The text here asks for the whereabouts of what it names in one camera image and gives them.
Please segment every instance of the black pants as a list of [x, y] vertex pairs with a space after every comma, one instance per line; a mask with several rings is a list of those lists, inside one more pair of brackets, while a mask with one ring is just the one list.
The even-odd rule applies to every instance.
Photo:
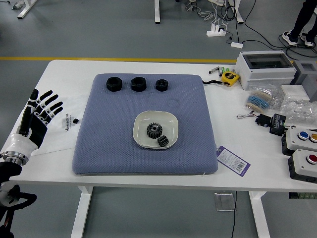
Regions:
[[[311, 19], [316, 6], [317, 6], [317, 0], [306, 0], [306, 2], [303, 3], [303, 7], [298, 14], [294, 29], [292, 30], [291, 37], [297, 38], [299, 36], [304, 26]], [[313, 39], [315, 38], [316, 35], [317, 35], [317, 18], [315, 20], [315, 24], [313, 28], [308, 32], [308, 37]]]

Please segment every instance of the white plastic box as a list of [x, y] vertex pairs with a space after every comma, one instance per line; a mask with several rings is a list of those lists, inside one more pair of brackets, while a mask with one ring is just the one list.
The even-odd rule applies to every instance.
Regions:
[[290, 84], [296, 68], [283, 51], [251, 51], [240, 53], [235, 71], [240, 75], [242, 88], [249, 90], [250, 84]]

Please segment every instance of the floor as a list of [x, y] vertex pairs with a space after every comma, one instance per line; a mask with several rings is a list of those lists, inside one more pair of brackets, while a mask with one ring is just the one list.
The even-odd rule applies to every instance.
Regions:
[[[15, 2], [0, 2], [0, 145], [51, 60], [234, 64], [241, 51], [271, 50], [269, 43], [291, 60], [316, 60], [312, 50], [287, 50], [280, 41], [280, 34], [292, 29], [301, 1], [243, 0], [239, 10], [244, 19], [255, 3], [246, 24], [229, 21], [231, 34], [223, 37], [207, 37], [211, 21], [186, 11], [185, 2], [160, 0], [159, 25], [154, 23], [153, 0], [38, 0], [24, 19], [17, 19], [19, 10], [11, 10]], [[202, 11], [213, 10], [207, 0], [197, 0], [197, 5]], [[231, 47], [232, 41], [243, 42], [243, 49]], [[38, 200], [15, 213], [15, 237], [70, 237], [79, 189], [26, 184], [21, 188], [37, 194]], [[215, 210], [214, 192], [95, 188], [84, 237], [230, 237], [233, 213]], [[290, 200], [287, 193], [269, 192], [263, 204], [271, 237], [316, 234], [314, 200]], [[233, 237], [257, 237], [247, 192], [237, 193]]]

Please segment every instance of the yellow floor line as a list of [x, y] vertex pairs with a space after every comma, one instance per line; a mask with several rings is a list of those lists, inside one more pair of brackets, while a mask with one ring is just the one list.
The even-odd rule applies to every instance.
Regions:
[[235, 59], [158, 59], [158, 58], [75, 58], [75, 57], [0, 57], [0, 60], [94, 60], [128, 62], [236, 63]]

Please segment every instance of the black gear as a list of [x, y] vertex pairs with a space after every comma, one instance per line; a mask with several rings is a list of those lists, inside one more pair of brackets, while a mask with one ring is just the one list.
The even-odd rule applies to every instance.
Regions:
[[162, 135], [163, 128], [160, 124], [154, 122], [148, 125], [147, 134], [150, 138], [156, 139]]
[[159, 143], [160, 147], [163, 147], [163, 146], [167, 145], [169, 143], [169, 141], [168, 141], [168, 138], [165, 135], [162, 135], [158, 139], [158, 143]]

